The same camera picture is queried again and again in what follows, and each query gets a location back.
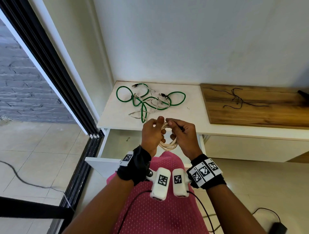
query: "forearm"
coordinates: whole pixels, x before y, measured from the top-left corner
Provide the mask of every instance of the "forearm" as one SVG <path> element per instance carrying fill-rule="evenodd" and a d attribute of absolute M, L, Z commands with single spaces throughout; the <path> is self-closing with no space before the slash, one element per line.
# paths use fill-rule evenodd
<path fill-rule="evenodd" d="M 222 230 L 226 234 L 266 234 L 261 225 L 224 184 L 207 189 Z"/>
<path fill-rule="evenodd" d="M 132 180 L 121 180 L 116 175 L 70 223 L 63 234 L 110 233 L 132 189 Z"/>

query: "black power adapter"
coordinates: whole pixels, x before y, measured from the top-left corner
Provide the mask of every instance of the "black power adapter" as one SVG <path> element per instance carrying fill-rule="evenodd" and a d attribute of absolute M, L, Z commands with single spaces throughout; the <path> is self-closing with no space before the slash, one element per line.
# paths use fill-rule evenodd
<path fill-rule="evenodd" d="M 287 230 L 282 223 L 273 223 L 268 234 L 285 234 Z"/>

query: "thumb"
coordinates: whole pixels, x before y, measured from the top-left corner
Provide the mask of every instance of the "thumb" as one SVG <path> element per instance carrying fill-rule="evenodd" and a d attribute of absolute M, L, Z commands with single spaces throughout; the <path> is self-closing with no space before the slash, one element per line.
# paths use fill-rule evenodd
<path fill-rule="evenodd" d="M 157 119 L 157 123 L 155 125 L 155 128 L 159 131 L 161 131 L 161 128 L 164 124 L 164 117 L 163 116 L 159 116 L 158 119 Z"/>
<path fill-rule="evenodd" d="M 170 120 L 168 122 L 168 125 L 173 130 L 173 132 L 175 133 L 176 136 L 183 134 L 182 131 L 180 130 L 180 128 L 178 127 L 178 125 L 174 121 Z"/>

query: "green cable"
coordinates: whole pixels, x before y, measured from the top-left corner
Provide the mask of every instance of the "green cable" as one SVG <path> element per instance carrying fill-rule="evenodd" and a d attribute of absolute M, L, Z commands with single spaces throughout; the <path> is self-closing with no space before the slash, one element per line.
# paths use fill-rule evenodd
<path fill-rule="evenodd" d="M 149 93 L 149 87 L 148 87 L 148 85 L 146 85 L 146 84 L 144 84 L 144 83 L 138 83 L 138 84 L 135 84 L 135 85 L 133 85 L 133 86 L 134 86 L 134 87 L 137 87 L 138 85 L 145 85 L 145 86 L 148 88 L 146 94 L 140 96 L 140 97 L 142 98 L 142 97 L 146 96 L 146 95 Z M 118 97 L 118 91 L 119 91 L 119 89 L 121 89 L 121 88 L 126 88 L 126 89 L 128 89 L 128 90 L 130 91 L 130 93 L 131 93 L 131 98 L 130 98 L 129 100 L 123 101 L 123 100 L 121 100 L 121 99 Z M 183 100 L 182 100 L 180 103 L 178 103 L 178 104 L 172 104 L 172 100 L 171 100 L 171 98 L 169 97 L 171 94 L 175 94 L 175 93 L 180 93 L 180 94 L 183 94 L 183 95 L 184 95 Z M 133 106 L 135 106 L 135 107 L 137 107 L 137 106 L 139 106 L 140 104 L 142 104 L 142 107 L 141 107 L 141 120 L 142 120 L 142 123 L 145 123 L 146 118 L 147 118 L 147 108 L 146 108 L 146 105 L 145 105 L 145 104 L 147 104 L 148 106 L 150 106 L 150 107 L 153 108 L 153 109 L 158 109 L 158 110 L 160 110 L 160 111 L 165 110 L 165 109 L 168 108 L 168 107 L 156 108 L 156 107 L 154 107 L 154 106 L 148 104 L 147 102 L 145 102 L 146 100 L 148 100 L 148 99 L 150 99 L 150 98 L 159 100 L 158 98 L 152 97 L 152 96 L 147 97 L 147 98 L 142 99 L 142 100 L 139 99 L 139 98 L 136 98 L 136 99 L 139 101 L 139 103 L 136 105 L 135 102 L 134 102 L 134 94 L 133 94 L 133 92 L 131 91 L 131 89 L 128 88 L 127 86 L 120 86 L 120 87 L 116 90 L 116 97 L 117 97 L 117 99 L 118 99 L 119 101 L 121 101 L 121 102 L 129 102 L 129 101 L 132 100 Z M 180 91 L 171 92 L 171 93 L 169 93 L 169 94 L 167 95 L 167 99 L 170 100 L 170 105 L 169 105 L 169 107 L 170 107 L 170 106 L 178 106 L 178 105 L 180 105 L 181 103 L 184 102 L 184 100 L 186 99 L 186 94 L 184 94 L 183 92 L 180 92 Z"/>

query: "gray brick wall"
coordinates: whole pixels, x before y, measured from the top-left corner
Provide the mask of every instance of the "gray brick wall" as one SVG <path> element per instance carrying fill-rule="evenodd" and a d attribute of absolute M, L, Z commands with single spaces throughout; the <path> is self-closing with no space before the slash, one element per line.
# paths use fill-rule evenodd
<path fill-rule="evenodd" d="M 0 116 L 17 121 L 76 123 L 1 20 Z"/>

